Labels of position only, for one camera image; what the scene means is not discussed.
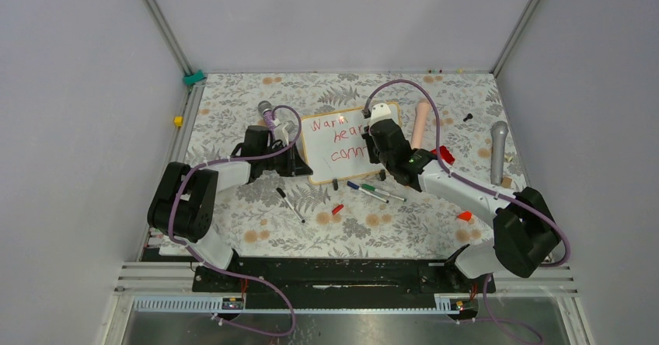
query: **red object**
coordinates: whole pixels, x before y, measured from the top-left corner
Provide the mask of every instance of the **red object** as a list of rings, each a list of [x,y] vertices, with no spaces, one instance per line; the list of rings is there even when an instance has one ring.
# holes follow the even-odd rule
[[[335,207],[335,208],[332,210],[332,215],[335,215],[336,213],[340,212],[341,209],[343,209],[343,204],[339,205],[338,207]]]
[[[437,149],[433,149],[431,152],[436,155]],[[451,152],[449,152],[448,148],[446,148],[444,145],[439,146],[439,155],[441,156],[441,159],[448,162],[449,165],[453,165],[453,162],[455,162],[455,157],[451,155]]]
[[[462,219],[463,221],[471,221],[472,220],[472,214],[469,211],[466,211],[458,216],[458,218]]]

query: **black metal base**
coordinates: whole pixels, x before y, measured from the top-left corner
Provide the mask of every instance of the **black metal base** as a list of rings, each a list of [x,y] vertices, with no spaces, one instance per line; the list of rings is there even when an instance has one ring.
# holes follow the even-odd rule
[[[338,260],[235,256],[228,270],[271,282],[295,308],[433,308],[435,293],[469,296],[484,276],[463,280],[444,260]],[[194,292],[240,292],[240,281],[198,267]],[[495,292],[493,282],[488,292]],[[253,281],[247,308],[286,308],[270,288]]]

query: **green marker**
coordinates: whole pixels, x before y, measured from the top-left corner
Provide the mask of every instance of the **green marker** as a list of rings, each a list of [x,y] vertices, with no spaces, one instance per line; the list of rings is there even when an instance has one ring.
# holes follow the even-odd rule
[[[385,195],[385,196],[393,197],[394,199],[398,199],[398,200],[401,200],[401,201],[407,201],[407,199],[404,198],[404,197],[399,197],[399,196],[396,196],[396,195],[391,195],[389,192],[387,192],[387,191],[383,191],[383,190],[378,190],[377,188],[375,188],[375,187],[373,187],[373,186],[371,186],[371,185],[369,185],[369,184],[362,184],[362,185],[361,185],[361,188],[363,188],[363,189],[365,189],[365,190],[369,190],[369,191],[375,192],[375,193],[379,193],[379,194],[381,194],[381,195]]]

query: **gray microphone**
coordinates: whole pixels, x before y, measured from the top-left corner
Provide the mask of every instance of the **gray microphone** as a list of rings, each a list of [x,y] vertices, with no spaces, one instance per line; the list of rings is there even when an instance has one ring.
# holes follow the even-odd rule
[[[506,136],[508,124],[497,121],[490,129],[492,134],[492,166],[490,167],[490,182],[497,186],[504,180],[504,154],[506,153]]]
[[[277,128],[277,125],[279,124],[279,121],[277,119],[272,118],[272,104],[268,102],[267,100],[262,101],[259,103],[259,105],[256,107],[259,110],[259,113],[263,116],[263,121],[265,121],[266,126],[274,131],[275,128]]]

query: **wire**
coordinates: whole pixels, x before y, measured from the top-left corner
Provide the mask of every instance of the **wire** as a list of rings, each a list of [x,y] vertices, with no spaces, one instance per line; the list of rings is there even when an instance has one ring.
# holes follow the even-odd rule
[[[414,81],[409,81],[409,80],[406,80],[406,79],[395,79],[393,81],[389,81],[389,82],[386,82],[386,83],[380,85],[377,89],[375,89],[371,93],[371,95],[368,97],[368,99],[366,99],[366,104],[364,105],[364,112],[369,111],[369,106],[371,104],[371,100],[373,99],[373,97],[375,97],[375,94],[380,92],[380,90],[384,89],[385,87],[394,85],[396,83],[406,83],[408,85],[412,85],[412,86],[416,87],[417,89],[419,89],[419,91],[421,91],[421,93],[424,94],[426,99],[428,99],[428,102],[430,103],[430,105],[432,107],[435,119],[437,120],[437,133],[435,135],[435,145],[436,145],[437,152],[439,152],[439,147],[441,145],[441,142],[440,142],[441,134],[440,134],[440,125],[439,125],[439,122],[440,122],[439,110],[437,109],[437,106],[435,106],[434,101],[431,98],[430,94],[428,94],[428,92],[423,87],[421,87],[418,83],[416,83]],[[457,174],[455,172],[451,172],[451,170],[444,163],[444,160],[442,160],[441,158],[438,158],[437,162],[439,163],[439,166],[442,168],[442,170],[444,170],[446,173],[450,174],[450,176],[452,178],[456,178],[460,182],[463,182],[464,184],[466,184],[466,185],[468,185],[472,188],[475,188],[475,189],[477,189],[477,190],[479,190],[483,193],[486,193],[486,194],[492,195],[492,196],[497,196],[497,192],[495,190],[491,190],[490,188],[487,188],[485,186],[481,186],[478,183],[475,183],[472,180],[469,180],[469,179],[467,179],[463,176],[460,176],[459,174]],[[503,195],[501,193],[498,194],[498,197],[501,198],[501,199],[504,199],[506,201],[509,201],[512,204],[515,204],[519,207],[522,207],[526,211],[529,211],[533,215],[535,215],[536,217],[542,219],[560,237],[560,240],[563,242],[563,245],[565,246],[565,254],[563,255],[563,258],[561,258],[560,260],[558,260],[556,262],[553,262],[553,263],[543,263],[540,266],[543,266],[543,267],[557,267],[557,266],[563,265],[565,262],[567,262],[567,260],[572,255],[572,247],[570,245],[570,242],[567,240],[567,237],[565,236],[565,233],[563,232],[563,230],[561,230],[556,225],[556,223],[554,223],[554,221],[552,221],[549,217],[547,217],[546,215],[544,215],[540,211],[537,211],[533,207],[530,207],[527,204],[522,203],[521,201],[515,199],[514,197],[510,197],[508,195]],[[518,324],[520,326],[524,326],[526,329],[529,329],[536,336],[538,336],[538,338],[540,339],[540,342],[538,342],[538,343],[544,343],[544,339],[542,338],[542,335],[538,331],[533,329],[531,326],[529,326],[528,324],[525,324],[523,322],[516,322],[516,321],[510,320],[510,319],[497,319],[497,318],[494,317],[494,315],[492,315],[492,312],[490,311],[490,307],[487,304],[487,295],[486,295],[487,283],[488,283],[488,281],[491,277],[492,277],[492,274],[488,274],[486,276],[485,284],[483,285],[483,302],[485,302],[485,308],[487,310],[487,313],[490,315],[490,318],[491,318],[492,322],[494,322],[494,324],[496,324],[499,327],[499,329],[501,329],[504,333],[506,333],[510,338],[512,338],[514,340],[517,340],[521,343],[529,343],[529,342],[513,335],[512,333],[507,331],[500,323],[501,322],[509,322],[509,323]]]
[[[545,343],[545,339],[544,339],[544,337],[542,337],[542,334],[540,332],[538,332],[537,329],[531,327],[530,325],[528,325],[524,322],[520,322],[520,321],[514,320],[514,319],[504,319],[504,318],[496,319],[496,321],[498,321],[499,323],[507,323],[507,324],[511,324],[511,325],[524,327],[530,333],[533,333],[534,335],[536,335],[539,338],[539,342],[529,343],[526,340],[518,339],[516,336],[511,336],[510,334],[508,334],[508,332],[505,329],[502,329],[503,332],[506,333],[506,335],[508,335],[510,337],[513,337],[514,339],[516,339],[519,342],[526,343],[526,344],[532,344],[532,345],[543,345]],[[433,320],[432,322],[434,322],[434,323],[453,323],[453,324],[462,325],[462,324],[472,324],[472,323],[476,323],[476,322],[495,322],[495,319],[494,318],[474,318],[474,319],[464,319],[462,321],[460,321],[460,320]]]
[[[469,295],[469,300],[473,301],[473,299],[477,294],[478,294],[478,284],[474,282],[474,284],[472,284],[472,294]]]
[[[492,322],[494,322],[494,324],[496,324],[497,327],[499,327],[501,332],[505,333],[506,335],[508,335],[508,337],[510,337],[513,340],[518,341],[519,343],[525,343],[525,344],[529,344],[529,345],[542,345],[542,344],[544,344],[545,339],[542,337],[542,334],[540,332],[538,332],[535,328],[531,327],[530,325],[528,325],[524,322],[519,322],[517,320],[513,320],[513,319],[498,319],[496,316],[494,316],[492,314],[492,311],[490,310],[490,304],[487,303],[487,283],[490,282],[491,278],[492,278],[492,273],[487,274],[485,276],[485,284],[483,285],[483,303],[485,304],[485,309],[487,310],[487,315],[490,316],[488,319],[491,319]],[[525,327],[529,331],[533,332],[538,337],[539,341],[537,343],[532,343],[530,341],[526,341],[526,340],[522,339],[519,336],[514,335],[512,332],[508,331],[507,329],[505,329],[501,325],[502,322],[507,322],[507,323],[510,323],[510,324],[516,324],[518,326]]]
[[[190,181],[190,177],[192,177],[192,175],[197,170],[205,168],[207,166],[212,166],[212,165],[217,165],[217,164],[224,164],[224,163],[227,163],[227,162],[243,162],[243,161],[269,159],[271,157],[274,157],[276,155],[284,153],[288,149],[291,149],[295,146],[295,142],[298,141],[298,139],[300,138],[300,133],[302,132],[302,119],[300,118],[300,115],[298,114],[298,112],[296,110],[294,110],[293,108],[291,108],[289,106],[284,106],[284,105],[276,106],[272,109],[273,118],[274,118],[275,111],[280,109],[280,108],[290,110],[295,115],[295,118],[298,119],[299,128],[298,128],[298,132],[295,134],[295,137],[293,138],[293,140],[291,140],[291,142],[286,147],[283,147],[279,151],[272,152],[272,153],[269,153],[267,155],[254,156],[254,157],[232,157],[230,159],[216,159],[216,160],[212,160],[212,161],[205,162],[205,163],[199,164],[197,166],[194,166],[185,175],[185,177],[183,178],[183,181],[181,182],[181,186],[179,187],[178,192],[176,192],[176,196],[174,197],[174,203],[172,204],[172,211],[171,211],[171,213],[169,213],[169,224],[167,226],[167,235],[172,240],[172,242],[175,242],[176,244],[180,244],[181,246],[185,246],[186,250],[195,259],[197,259],[200,262],[201,266],[207,267],[207,268],[209,268],[209,269],[211,269],[211,270],[213,270],[217,273],[224,274],[224,275],[227,275],[227,276],[230,276],[230,277],[237,277],[237,278],[241,278],[241,279],[247,279],[247,280],[250,280],[250,281],[257,281],[261,284],[265,284],[269,288],[272,288],[273,291],[275,291],[277,294],[279,294],[279,296],[286,303],[286,306],[288,307],[288,310],[291,312],[291,328],[289,330],[285,331],[285,332],[273,333],[273,332],[263,331],[261,329],[256,329],[256,328],[253,328],[253,327],[250,327],[250,326],[244,326],[242,324],[238,324],[238,323],[234,323],[234,322],[230,322],[230,321],[222,322],[222,323],[226,323],[230,326],[234,326],[234,327],[237,327],[237,328],[240,328],[240,329],[246,329],[246,330],[251,331],[251,332],[259,333],[259,334],[266,335],[266,336],[275,336],[275,337],[283,337],[283,336],[290,335],[291,333],[293,333],[293,331],[295,331],[295,326],[297,324],[297,319],[295,318],[295,310],[293,309],[293,305],[288,300],[288,297],[286,297],[284,292],[282,292],[279,288],[275,287],[274,284],[272,284],[269,281],[265,281],[265,280],[260,279],[258,277],[252,277],[250,275],[237,274],[237,273],[233,273],[231,271],[223,270],[219,267],[214,266],[212,263],[209,263],[208,261],[205,261],[204,258],[201,257],[199,255],[199,253],[197,253],[196,250],[194,250],[192,245],[190,245],[187,241],[180,241],[174,236],[174,218],[176,216],[176,209],[179,207],[179,203],[181,201],[181,196],[183,195],[183,192],[185,191],[185,188],[186,188],[188,182]]]

